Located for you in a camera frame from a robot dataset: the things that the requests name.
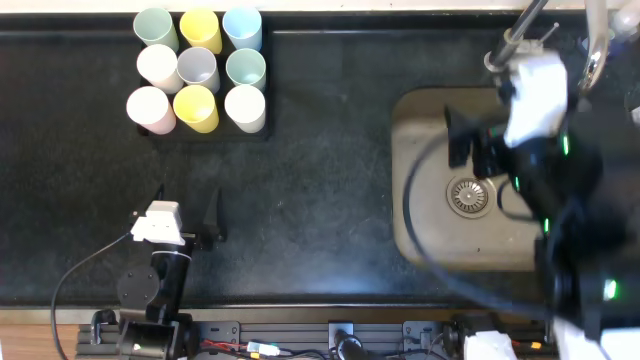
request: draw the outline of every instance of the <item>green light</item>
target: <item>green light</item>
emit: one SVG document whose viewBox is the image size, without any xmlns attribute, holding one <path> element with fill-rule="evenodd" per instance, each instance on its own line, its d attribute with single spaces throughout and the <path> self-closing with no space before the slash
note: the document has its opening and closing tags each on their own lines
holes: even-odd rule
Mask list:
<svg viewBox="0 0 640 360">
<path fill-rule="evenodd" d="M 604 300 L 615 299 L 618 295 L 618 283 L 609 279 L 604 282 Z"/>
<path fill-rule="evenodd" d="M 569 137 L 567 135 L 562 137 L 562 151 L 564 151 L 564 155 L 569 155 Z"/>
</svg>

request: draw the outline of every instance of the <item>sink drain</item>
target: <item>sink drain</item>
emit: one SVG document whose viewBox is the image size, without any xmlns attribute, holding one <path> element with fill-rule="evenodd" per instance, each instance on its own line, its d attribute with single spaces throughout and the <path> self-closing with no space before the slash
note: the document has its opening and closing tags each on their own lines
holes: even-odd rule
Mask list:
<svg viewBox="0 0 640 360">
<path fill-rule="evenodd" d="M 479 218 L 490 209 L 488 187 L 480 180 L 472 178 L 454 178 L 447 187 L 447 201 L 458 215 L 469 219 Z"/>
</svg>

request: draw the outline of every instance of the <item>stainless steel sink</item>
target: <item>stainless steel sink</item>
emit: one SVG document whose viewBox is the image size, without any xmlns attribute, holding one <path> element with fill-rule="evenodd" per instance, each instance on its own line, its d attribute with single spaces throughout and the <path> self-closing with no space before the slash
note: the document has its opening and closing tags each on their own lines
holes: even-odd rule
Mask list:
<svg viewBox="0 0 640 360">
<path fill-rule="evenodd" d="M 419 89 L 406 94 L 393 111 L 391 135 L 394 237 L 401 253 L 421 265 L 409 240 L 402 214 L 402 191 L 409 168 L 434 136 L 446 132 L 444 106 L 481 114 L 498 105 L 494 89 Z M 441 147 L 422 166 L 411 196 L 411 216 L 420 244 L 443 266 L 460 270 L 527 271 L 533 269 L 537 224 L 516 222 L 496 206 L 496 188 L 506 176 L 479 181 L 471 160 L 451 170 L 448 149 Z M 530 214 L 511 186 L 503 206 Z"/>
</svg>

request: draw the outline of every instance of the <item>wall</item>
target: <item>wall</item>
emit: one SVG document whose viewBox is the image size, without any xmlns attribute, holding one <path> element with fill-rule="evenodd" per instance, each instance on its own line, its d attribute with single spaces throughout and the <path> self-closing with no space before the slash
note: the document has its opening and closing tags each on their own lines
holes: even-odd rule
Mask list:
<svg viewBox="0 0 640 360">
<path fill-rule="evenodd" d="M 607 0 L 619 8 L 627 0 Z M 224 11 L 246 4 L 261 11 L 400 11 L 400 10 L 514 10 L 530 0 L 0 0 L 0 13 L 137 12 L 151 6 L 184 11 L 207 6 Z M 581 9 L 583 0 L 550 0 L 547 9 Z"/>
</svg>

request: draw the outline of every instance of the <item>faucet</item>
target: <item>faucet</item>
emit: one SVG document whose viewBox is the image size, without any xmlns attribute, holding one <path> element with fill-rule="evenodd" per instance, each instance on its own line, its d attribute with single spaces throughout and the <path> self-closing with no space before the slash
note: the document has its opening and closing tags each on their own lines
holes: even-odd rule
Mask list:
<svg viewBox="0 0 640 360">
<path fill-rule="evenodd" d="M 485 64 L 489 70 L 499 72 L 504 69 L 524 39 L 524 33 L 547 2 L 548 0 L 533 0 L 520 15 L 513 28 L 504 32 L 496 50 L 485 57 Z M 589 26 L 589 52 L 582 78 L 578 83 L 581 95 L 587 94 L 598 81 L 609 53 L 609 21 L 606 1 L 584 0 L 584 5 Z"/>
</svg>

